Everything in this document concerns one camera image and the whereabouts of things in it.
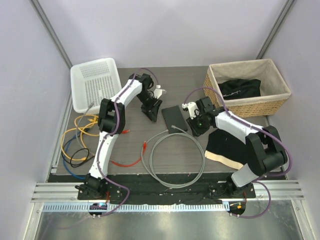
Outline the black network switch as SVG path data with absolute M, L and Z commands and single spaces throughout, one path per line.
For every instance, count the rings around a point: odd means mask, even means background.
M 188 126 L 178 105 L 161 110 L 169 134 L 187 132 Z

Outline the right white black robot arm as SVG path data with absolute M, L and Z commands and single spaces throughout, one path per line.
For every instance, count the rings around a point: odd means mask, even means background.
M 223 195 L 238 197 L 254 180 L 288 161 L 273 126 L 252 124 L 223 106 L 214 106 L 209 97 L 183 103 L 182 109 L 189 113 L 186 121 L 193 136 L 214 128 L 208 136 L 205 157 L 235 169 L 226 178 Z

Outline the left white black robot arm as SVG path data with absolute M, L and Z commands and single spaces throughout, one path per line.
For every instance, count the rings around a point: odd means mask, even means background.
M 134 73 L 129 76 L 124 87 L 112 98 L 104 98 L 100 103 L 98 122 L 99 140 L 94 160 L 83 183 L 77 185 L 78 198 L 100 200 L 106 196 L 108 183 L 127 190 L 107 178 L 107 170 L 113 147 L 126 125 L 126 108 L 137 97 L 141 102 L 141 112 L 153 123 L 158 119 L 158 112 L 165 92 L 159 84 L 154 83 L 149 74 Z

